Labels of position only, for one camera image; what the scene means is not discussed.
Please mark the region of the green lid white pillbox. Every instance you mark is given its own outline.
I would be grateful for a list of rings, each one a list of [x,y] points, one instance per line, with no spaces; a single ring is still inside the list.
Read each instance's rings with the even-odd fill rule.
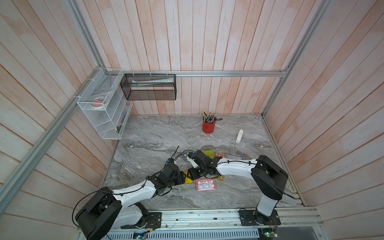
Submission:
[[[214,150],[202,150],[202,152],[209,158],[213,159],[215,157]]]

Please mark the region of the red pillbox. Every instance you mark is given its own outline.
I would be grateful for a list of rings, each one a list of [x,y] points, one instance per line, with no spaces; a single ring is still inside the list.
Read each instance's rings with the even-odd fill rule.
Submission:
[[[215,179],[196,180],[196,190],[198,192],[214,191],[217,189]]]

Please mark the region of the orange pillbox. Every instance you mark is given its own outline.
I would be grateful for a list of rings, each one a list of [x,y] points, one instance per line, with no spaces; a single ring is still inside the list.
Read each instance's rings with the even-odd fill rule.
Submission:
[[[225,158],[225,157],[226,157],[226,154],[222,154],[222,153],[215,153],[215,156],[216,156],[216,157]]]

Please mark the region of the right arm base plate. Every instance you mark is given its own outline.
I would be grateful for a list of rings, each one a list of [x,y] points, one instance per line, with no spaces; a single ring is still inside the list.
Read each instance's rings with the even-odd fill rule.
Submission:
[[[242,226],[280,226],[281,220],[276,210],[269,217],[264,216],[257,210],[240,209],[238,211]]]

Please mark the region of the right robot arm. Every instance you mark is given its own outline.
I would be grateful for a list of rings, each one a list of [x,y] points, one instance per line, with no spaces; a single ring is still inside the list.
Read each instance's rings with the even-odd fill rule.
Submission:
[[[230,160],[222,157],[211,159],[202,151],[189,153],[187,160],[193,165],[188,169],[187,177],[191,180],[210,176],[240,176],[252,179],[262,191],[256,209],[252,211],[240,210],[239,214],[245,226],[265,226],[275,223],[275,210],[278,202],[283,198],[284,190],[288,181],[288,173],[269,157],[260,155],[258,159],[252,160]]]

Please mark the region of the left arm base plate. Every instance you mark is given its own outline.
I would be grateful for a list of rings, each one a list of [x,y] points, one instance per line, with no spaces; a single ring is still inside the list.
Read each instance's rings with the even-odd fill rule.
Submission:
[[[161,227],[162,213],[153,212],[144,214],[135,225],[124,225],[121,229],[156,230]]]

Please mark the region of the yellow lid white pillbox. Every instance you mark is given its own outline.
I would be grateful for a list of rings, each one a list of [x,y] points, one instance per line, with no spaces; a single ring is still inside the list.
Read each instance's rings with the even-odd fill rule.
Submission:
[[[193,184],[194,181],[188,177],[188,172],[184,172],[186,175],[185,184]]]

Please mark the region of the small yellow pillbox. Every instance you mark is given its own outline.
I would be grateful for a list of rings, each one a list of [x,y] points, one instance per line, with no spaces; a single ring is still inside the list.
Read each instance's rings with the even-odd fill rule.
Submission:
[[[218,176],[217,177],[217,180],[220,181],[220,182],[222,182],[224,179],[225,179],[225,176]]]

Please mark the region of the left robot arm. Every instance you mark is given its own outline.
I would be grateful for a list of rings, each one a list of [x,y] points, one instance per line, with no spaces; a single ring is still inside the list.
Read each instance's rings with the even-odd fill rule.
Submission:
[[[187,175],[174,163],[134,186],[110,190],[103,187],[92,192],[91,199],[73,217],[87,240],[100,240],[112,228],[136,225],[144,216],[139,202],[165,194],[166,189],[183,185]]]

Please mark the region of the blue pillbox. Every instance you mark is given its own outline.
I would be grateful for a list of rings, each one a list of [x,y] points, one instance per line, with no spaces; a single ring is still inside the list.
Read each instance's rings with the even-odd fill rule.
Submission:
[[[236,155],[236,154],[226,154],[227,159],[229,160],[244,160],[244,157],[242,155]]]

